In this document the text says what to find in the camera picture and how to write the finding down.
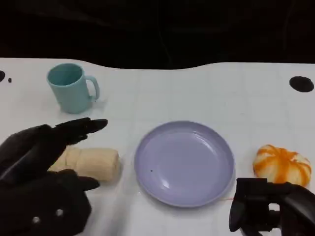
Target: bread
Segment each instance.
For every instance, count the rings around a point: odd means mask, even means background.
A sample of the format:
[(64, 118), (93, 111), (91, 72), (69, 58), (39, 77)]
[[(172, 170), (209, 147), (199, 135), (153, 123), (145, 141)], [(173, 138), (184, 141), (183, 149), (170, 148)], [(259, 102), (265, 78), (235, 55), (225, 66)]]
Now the bread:
[(262, 146), (253, 162), (257, 177), (267, 178), (269, 182), (290, 182), (306, 186), (311, 180), (309, 160), (297, 152), (272, 145)]
[(119, 172), (116, 150), (110, 148), (67, 147), (49, 171), (73, 169), (79, 176), (93, 177), (99, 181), (112, 181)]

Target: pumpkin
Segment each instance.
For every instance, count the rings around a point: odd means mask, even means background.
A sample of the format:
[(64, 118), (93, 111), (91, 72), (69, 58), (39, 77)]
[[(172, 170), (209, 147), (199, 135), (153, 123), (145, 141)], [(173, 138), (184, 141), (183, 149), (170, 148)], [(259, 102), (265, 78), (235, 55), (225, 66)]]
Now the pumpkin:
[(257, 177), (267, 178), (268, 182), (290, 182), (306, 186), (311, 180), (311, 164), (297, 152), (272, 145), (262, 146), (253, 162)]

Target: small black dot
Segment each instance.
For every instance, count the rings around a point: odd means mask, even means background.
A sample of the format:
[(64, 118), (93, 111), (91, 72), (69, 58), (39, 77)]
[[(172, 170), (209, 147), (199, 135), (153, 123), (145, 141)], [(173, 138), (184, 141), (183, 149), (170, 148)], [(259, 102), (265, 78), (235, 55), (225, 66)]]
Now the small black dot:
[(5, 78), (5, 72), (0, 70), (0, 82)]
[(292, 88), (299, 92), (310, 92), (314, 89), (313, 82), (303, 76), (294, 76), (290, 79), (290, 85)]

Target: screw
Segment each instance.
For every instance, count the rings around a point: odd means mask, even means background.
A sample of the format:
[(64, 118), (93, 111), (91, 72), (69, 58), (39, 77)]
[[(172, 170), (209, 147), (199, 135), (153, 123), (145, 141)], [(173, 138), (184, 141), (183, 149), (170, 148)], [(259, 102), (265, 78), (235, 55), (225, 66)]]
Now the screw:
[(56, 210), (56, 216), (58, 217), (63, 216), (63, 210), (62, 209)]
[(40, 218), (38, 216), (35, 216), (32, 220), (33, 224), (39, 224), (40, 223)]

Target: table surface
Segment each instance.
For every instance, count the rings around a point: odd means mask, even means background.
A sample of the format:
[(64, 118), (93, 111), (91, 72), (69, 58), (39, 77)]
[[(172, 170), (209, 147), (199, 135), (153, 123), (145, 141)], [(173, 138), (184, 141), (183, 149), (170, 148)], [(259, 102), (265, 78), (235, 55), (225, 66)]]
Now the table surface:
[[(48, 70), (62, 62), (77, 63), (98, 80), (100, 99), (83, 114), (62, 113), (46, 82)], [(252, 161), (264, 144), (296, 150), (315, 163), (315, 91), (300, 93), (289, 85), (293, 76), (314, 79), (315, 65), (216, 63), (164, 71), (66, 59), (0, 59), (0, 70), (6, 73), (0, 83), (0, 142), (39, 124), (87, 116), (109, 120), (104, 130), (78, 146), (117, 149), (124, 170), (118, 183), (87, 192), (93, 212), (82, 236), (241, 235), (228, 229), (229, 200), (197, 209), (173, 208), (138, 186), (133, 171), (137, 144), (167, 121), (192, 120), (220, 133), (235, 155), (236, 177), (253, 177)], [(313, 179), (309, 189), (315, 192)], [(234, 192), (235, 186), (226, 197)]]

